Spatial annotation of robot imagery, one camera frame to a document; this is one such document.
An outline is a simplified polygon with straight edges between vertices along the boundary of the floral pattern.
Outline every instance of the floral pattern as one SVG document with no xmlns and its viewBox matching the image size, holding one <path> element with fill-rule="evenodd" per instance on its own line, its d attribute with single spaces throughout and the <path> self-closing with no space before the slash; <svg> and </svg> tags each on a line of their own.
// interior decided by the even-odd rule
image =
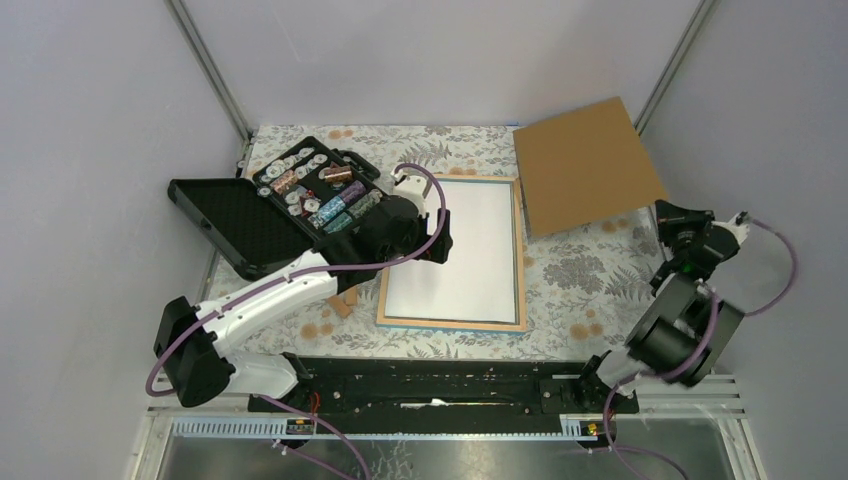
<svg viewBox="0 0 848 480">
<path fill-rule="evenodd" d="M 388 172 L 415 162 L 439 173 L 517 176 L 513 127 L 264 126 L 246 176 L 308 135 L 353 150 Z M 376 182 L 390 188 L 388 175 Z M 650 303 L 647 281 L 662 262 L 651 212 L 641 209 L 544 238 L 526 238 L 528 330 L 522 334 L 437 331 L 375 325 L 380 276 L 359 286 L 346 319 L 316 302 L 255 333 L 245 349 L 260 353 L 384 358 L 585 360 L 620 346 Z M 208 296 L 248 282 L 219 260 Z"/>
</svg>

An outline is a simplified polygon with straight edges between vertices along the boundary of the open plastic case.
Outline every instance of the open plastic case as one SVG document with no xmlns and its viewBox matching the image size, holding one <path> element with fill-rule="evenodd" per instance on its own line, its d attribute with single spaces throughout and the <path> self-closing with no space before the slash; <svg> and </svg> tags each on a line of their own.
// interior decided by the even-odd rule
<svg viewBox="0 0 848 480">
<path fill-rule="evenodd" d="M 286 163 L 291 165 L 268 175 L 272 165 L 283 165 L 286 159 L 290 159 Z M 335 188 L 321 176 L 325 169 L 333 166 L 351 167 L 349 181 L 336 184 Z M 272 187 L 284 172 L 300 170 L 303 174 L 303 169 L 308 171 L 292 185 L 285 189 Z M 316 227 L 307 221 L 307 215 L 316 215 L 315 212 L 290 213 L 287 207 L 291 205 L 285 199 L 287 194 L 302 187 L 301 192 L 310 192 L 309 198 L 326 205 L 354 183 L 361 183 L 364 189 L 357 189 L 361 193 L 344 202 L 344 209 L 333 215 L 333 219 L 350 215 L 352 221 L 343 231 L 355 228 L 358 223 L 358 217 L 353 215 L 356 202 L 366 200 L 369 195 L 377 202 L 385 198 L 385 192 L 372 183 L 379 176 L 379 170 L 354 152 L 330 150 L 315 137 L 306 137 L 272 159 L 254 175 L 254 181 L 244 178 L 175 179 L 168 187 L 168 197 L 239 276 L 255 281 L 280 269 L 329 235 L 327 227 L 331 221 Z"/>
</svg>

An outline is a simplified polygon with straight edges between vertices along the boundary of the cardboard box lid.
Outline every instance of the cardboard box lid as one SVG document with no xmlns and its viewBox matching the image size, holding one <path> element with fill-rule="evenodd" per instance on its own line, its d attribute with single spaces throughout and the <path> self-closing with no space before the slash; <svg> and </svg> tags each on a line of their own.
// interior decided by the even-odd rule
<svg viewBox="0 0 848 480">
<path fill-rule="evenodd" d="M 518 129 L 513 138 L 533 236 L 668 197 L 618 97 Z"/>
</svg>

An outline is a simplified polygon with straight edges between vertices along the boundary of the black case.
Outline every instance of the black case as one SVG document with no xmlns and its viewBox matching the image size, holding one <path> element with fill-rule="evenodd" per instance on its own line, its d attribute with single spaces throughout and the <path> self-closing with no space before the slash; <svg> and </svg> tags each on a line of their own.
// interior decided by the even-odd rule
<svg viewBox="0 0 848 480">
<path fill-rule="evenodd" d="M 306 147 L 315 151 L 292 168 L 322 153 L 328 157 L 327 165 L 350 165 L 354 179 L 365 185 L 366 192 L 378 189 L 372 180 L 380 172 L 373 165 L 354 152 L 330 150 L 314 137 L 306 137 L 277 158 L 296 154 Z M 318 183 L 323 182 L 317 178 L 321 168 L 324 167 L 313 170 L 298 184 L 313 190 L 323 204 L 339 192 Z M 264 170 L 254 178 L 258 179 Z M 171 201 L 200 228 L 236 273 L 250 281 L 279 270 L 326 236 L 305 219 L 292 218 L 285 210 L 285 202 L 276 194 L 263 198 L 257 195 L 257 188 L 243 178 L 171 180 L 168 186 Z M 357 223 L 347 228 L 354 228 Z"/>
</svg>

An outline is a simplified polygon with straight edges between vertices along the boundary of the white wall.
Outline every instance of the white wall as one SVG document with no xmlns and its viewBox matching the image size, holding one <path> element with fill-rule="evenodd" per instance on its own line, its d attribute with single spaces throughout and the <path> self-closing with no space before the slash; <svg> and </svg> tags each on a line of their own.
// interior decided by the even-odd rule
<svg viewBox="0 0 848 480">
<path fill-rule="evenodd" d="M 798 247 L 797 287 L 721 359 L 773 479 L 844 478 L 848 465 L 846 25 L 844 0 L 722 2 L 643 136 L 672 200 L 750 210 Z M 717 276 L 743 307 L 785 279 L 786 254 L 767 240 Z"/>
<path fill-rule="evenodd" d="M 635 119 L 698 0 L 188 0 L 259 124 L 522 124 L 621 95 Z"/>
<path fill-rule="evenodd" d="M 0 72 L 0 478 L 114 480 L 210 253 L 167 182 L 238 141 L 161 1 L 3 2 Z"/>
</svg>

